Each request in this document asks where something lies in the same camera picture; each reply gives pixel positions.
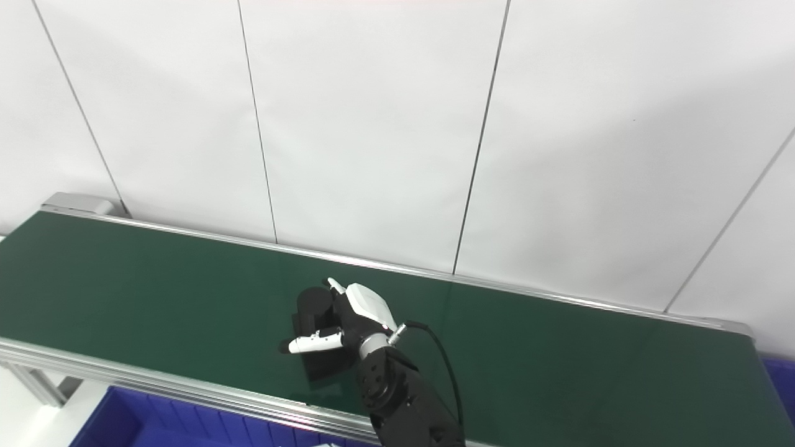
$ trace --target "blue crate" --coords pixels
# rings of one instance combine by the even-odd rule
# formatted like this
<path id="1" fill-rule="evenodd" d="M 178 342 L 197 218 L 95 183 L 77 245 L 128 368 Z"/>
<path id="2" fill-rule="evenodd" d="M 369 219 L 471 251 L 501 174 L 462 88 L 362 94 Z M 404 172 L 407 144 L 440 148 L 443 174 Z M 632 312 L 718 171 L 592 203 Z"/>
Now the blue crate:
<path id="1" fill-rule="evenodd" d="M 787 410 L 789 420 L 795 425 L 795 362 L 780 359 L 762 359 L 762 362 Z"/>
<path id="2" fill-rule="evenodd" d="M 206 406 L 110 387 L 70 447 L 375 447 Z"/>

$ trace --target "black object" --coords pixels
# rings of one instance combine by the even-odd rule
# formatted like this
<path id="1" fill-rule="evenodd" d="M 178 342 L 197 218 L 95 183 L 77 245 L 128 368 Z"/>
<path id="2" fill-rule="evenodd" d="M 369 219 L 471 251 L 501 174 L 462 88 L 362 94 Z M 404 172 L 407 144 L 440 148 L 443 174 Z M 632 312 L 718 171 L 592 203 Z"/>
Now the black object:
<path id="1" fill-rule="evenodd" d="M 452 383 L 452 393 L 453 396 L 456 398 L 456 412 L 458 413 L 458 425 L 461 426 L 461 433 L 463 435 L 463 408 L 461 407 L 461 393 L 458 391 L 458 380 L 456 380 L 456 374 L 452 371 L 452 365 L 450 364 L 450 359 L 447 357 L 447 351 L 444 350 L 444 346 L 442 345 L 441 340 L 439 337 L 436 336 L 433 330 L 428 325 L 423 323 L 417 323 L 416 321 L 406 321 L 404 323 L 408 328 L 417 328 L 420 330 L 425 331 L 428 335 L 431 336 L 433 339 L 433 343 L 436 343 L 436 347 L 439 348 L 439 353 L 442 355 L 442 359 L 444 360 L 444 366 L 448 370 L 448 374 L 450 375 L 450 383 Z"/>
<path id="2" fill-rule="evenodd" d="M 369 354 L 359 363 L 356 382 L 385 447 L 464 447 L 463 428 L 397 349 Z"/>
<path id="3" fill-rule="evenodd" d="M 332 330 L 340 325 L 334 311 L 332 292 L 323 287 L 310 287 L 298 295 L 298 313 L 293 314 L 295 336 L 311 336 L 315 331 Z M 286 353 L 290 340 L 279 344 L 279 351 Z M 325 379 L 346 371 L 356 362 L 356 354 L 348 349 L 306 352 L 301 354 L 304 371 L 309 381 Z"/>

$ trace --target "robotic hand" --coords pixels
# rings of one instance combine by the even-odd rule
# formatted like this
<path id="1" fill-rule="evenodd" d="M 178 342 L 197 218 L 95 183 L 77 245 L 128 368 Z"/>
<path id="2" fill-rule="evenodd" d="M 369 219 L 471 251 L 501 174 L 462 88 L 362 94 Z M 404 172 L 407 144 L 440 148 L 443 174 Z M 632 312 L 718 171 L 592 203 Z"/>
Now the robotic hand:
<path id="1" fill-rule="evenodd" d="M 356 382 L 362 403 L 384 447 L 464 447 L 455 379 L 459 421 L 411 360 L 394 347 L 407 327 L 417 327 L 428 331 L 441 348 L 433 332 L 410 321 L 398 327 L 383 298 L 361 284 L 345 288 L 333 278 L 326 283 L 330 290 L 307 289 L 298 298 L 293 326 L 297 333 L 310 333 L 282 341 L 279 351 L 306 357 L 324 352 L 326 357 L 316 358 L 325 363 L 321 369 L 326 367 L 326 375 L 350 367 L 358 358 Z"/>

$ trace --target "metal leg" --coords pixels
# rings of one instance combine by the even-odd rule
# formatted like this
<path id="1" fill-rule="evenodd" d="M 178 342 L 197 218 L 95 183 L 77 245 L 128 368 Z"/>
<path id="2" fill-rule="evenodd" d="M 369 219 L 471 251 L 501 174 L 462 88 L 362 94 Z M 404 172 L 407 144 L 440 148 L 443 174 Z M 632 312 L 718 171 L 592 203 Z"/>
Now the metal leg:
<path id="1" fill-rule="evenodd" d="M 83 382 L 82 379 L 67 377 L 60 385 L 56 386 L 52 380 L 48 379 L 44 372 L 39 369 L 24 367 L 13 363 L 4 363 L 14 376 L 25 385 L 39 401 L 45 405 L 61 408 L 66 401 L 71 398 L 77 387 Z"/>

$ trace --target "white wall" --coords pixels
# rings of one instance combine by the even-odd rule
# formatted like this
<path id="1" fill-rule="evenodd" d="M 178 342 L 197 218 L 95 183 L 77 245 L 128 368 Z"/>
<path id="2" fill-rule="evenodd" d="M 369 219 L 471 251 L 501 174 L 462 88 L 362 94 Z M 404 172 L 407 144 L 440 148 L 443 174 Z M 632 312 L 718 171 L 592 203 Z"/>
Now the white wall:
<path id="1" fill-rule="evenodd" d="M 237 4 L 38 4 L 132 216 L 273 240 Z"/>
<path id="2" fill-rule="evenodd" d="M 279 242 L 452 271 L 504 2 L 241 3 Z"/>
<path id="3" fill-rule="evenodd" d="M 513 0 L 476 170 L 504 2 L 39 5 L 135 218 L 648 309 L 795 126 L 784 0 Z M 118 197 L 33 7 L 0 8 L 2 233 Z M 795 281 L 734 251 L 794 266 L 787 153 L 671 308 L 782 353 Z"/>
<path id="4" fill-rule="evenodd" d="M 663 310 L 795 126 L 793 23 L 513 2 L 456 273 Z"/>
<path id="5" fill-rule="evenodd" d="M 744 321 L 754 328 L 758 349 L 795 358 L 794 197 L 792 140 L 671 312 Z"/>
<path id="6" fill-rule="evenodd" d="M 0 234 L 54 191 L 118 203 L 36 10 L 0 2 Z"/>

